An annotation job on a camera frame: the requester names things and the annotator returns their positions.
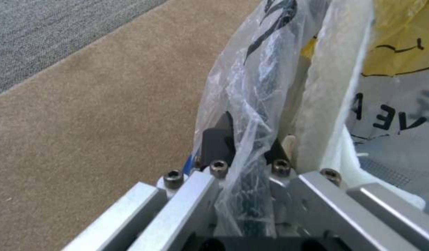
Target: blue object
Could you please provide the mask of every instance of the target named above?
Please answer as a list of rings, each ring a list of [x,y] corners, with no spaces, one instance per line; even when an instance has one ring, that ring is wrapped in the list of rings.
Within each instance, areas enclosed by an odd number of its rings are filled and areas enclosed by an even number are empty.
[[[191,170],[191,164],[193,163],[191,154],[188,156],[187,161],[185,162],[184,168],[182,170],[183,173],[189,175],[189,171]]]

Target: beige carpet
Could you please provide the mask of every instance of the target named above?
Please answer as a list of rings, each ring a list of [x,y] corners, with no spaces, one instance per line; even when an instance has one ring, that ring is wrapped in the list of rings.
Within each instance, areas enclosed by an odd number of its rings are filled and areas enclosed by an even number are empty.
[[[57,250],[190,152],[205,78],[258,0],[169,0],[0,95],[0,250]]]

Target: black hole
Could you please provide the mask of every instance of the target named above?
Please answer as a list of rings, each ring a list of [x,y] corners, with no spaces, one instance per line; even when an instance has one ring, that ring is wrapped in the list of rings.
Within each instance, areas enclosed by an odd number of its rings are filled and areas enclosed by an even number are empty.
[[[221,162],[221,161],[216,161],[213,165],[214,165],[215,167],[224,167],[224,163],[223,163],[223,162]]]
[[[307,203],[307,200],[302,199],[302,200],[301,200],[301,206],[303,207],[303,209],[304,209],[305,211],[308,211],[308,210],[309,210],[309,205],[308,205],[308,203]]]
[[[323,233],[323,238],[332,240],[336,245],[340,247],[340,250],[351,251],[350,247],[348,247],[346,243],[342,241],[342,239],[332,230],[326,230]]]
[[[180,175],[179,171],[176,171],[176,170],[172,170],[171,172],[168,173],[168,177],[177,177],[179,175]]]
[[[192,232],[191,235],[186,240],[182,250],[188,250],[191,247],[191,243],[193,243],[195,239],[196,239],[196,233]]]
[[[225,246],[220,240],[210,238],[202,243],[199,251],[225,251]]]
[[[336,172],[332,171],[332,170],[325,170],[325,174],[331,177],[336,177],[337,174]]]
[[[284,160],[277,160],[277,165],[287,167],[287,162]]]
[[[308,239],[301,244],[301,250],[317,250],[317,251],[326,251],[326,248],[320,244],[318,241],[313,239]]]

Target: gray carpet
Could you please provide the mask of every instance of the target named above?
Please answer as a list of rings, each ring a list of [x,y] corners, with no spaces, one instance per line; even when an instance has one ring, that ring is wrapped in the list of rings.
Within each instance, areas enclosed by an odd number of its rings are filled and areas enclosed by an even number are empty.
[[[0,0],[0,93],[163,2]]]

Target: machine part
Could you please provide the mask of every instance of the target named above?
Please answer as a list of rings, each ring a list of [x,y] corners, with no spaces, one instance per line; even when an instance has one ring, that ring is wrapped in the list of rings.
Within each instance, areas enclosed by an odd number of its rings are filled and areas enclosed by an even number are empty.
[[[200,156],[194,157],[194,168],[202,170],[202,158]]]
[[[267,165],[272,164],[277,159],[289,161],[278,138],[273,142],[270,150],[264,153],[264,157],[266,158]]]
[[[181,250],[192,233],[212,235],[218,194],[213,176],[194,172],[128,250]]]
[[[429,250],[429,216],[378,183],[347,194],[420,250]]]
[[[186,175],[185,173],[182,175],[184,176],[184,182],[185,182],[188,179],[188,175]],[[179,190],[179,188],[171,189],[166,187],[164,176],[160,177],[157,180],[156,187],[160,189],[164,189],[166,191],[166,197],[168,198],[168,200],[171,199],[174,196],[174,194],[176,194],[176,192]]]
[[[125,250],[166,202],[164,190],[139,182],[63,250]]]
[[[299,234],[299,236],[302,236],[302,237],[309,237],[310,236],[309,231],[307,229],[305,229],[304,227],[297,227],[296,231]]]
[[[203,173],[206,173],[208,175],[212,175],[210,172],[210,168],[205,168],[203,171]],[[225,183],[225,178],[218,178],[218,186],[219,186],[219,190],[222,191],[222,189],[224,188],[224,183]]]
[[[337,238],[306,237],[205,237],[194,236],[186,243],[182,251],[262,251],[262,250],[314,250],[348,251]]]
[[[278,177],[287,177],[291,174],[291,164],[285,159],[276,159],[272,163],[272,173]]]
[[[178,189],[184,184],[184,176],[179,170],[172,170],[163,175],[165,187],[169,189]]]
[[[200,170],[217,159],[223,159],[230,166],[235,154],[233,118],[229,112],[225,112],[213,128],[205,129],[202,133]]]
[[[296,149],[296,144],[297,138],[294,135],[287,135],[281,142],[281,147],[289,161],[294,161],[292,154]]]
[[[318,172],[291,180],[295,223],[311,236],[338,235],[352,250],[417,250]]]
[[[269,177],[270,193],[272,194],[273,215],[275,224],[291,223],[293,217],[292,199],[288,193],[288,186],[293,178],[296,178],[295,172],[290,172],[288,177],[280,177],[271,174]]]
[[[323,168],[320,173],[325,178],[327,178],[328,181],[331,181],[338,187],[340,186],[340,183],[342,182],[342,176],[336,170],[333,170],[331,168]]]
[[[210,163],[210,174],[216,178],[225,178],[228,172],[228,164],[223,160],[214,160]]]

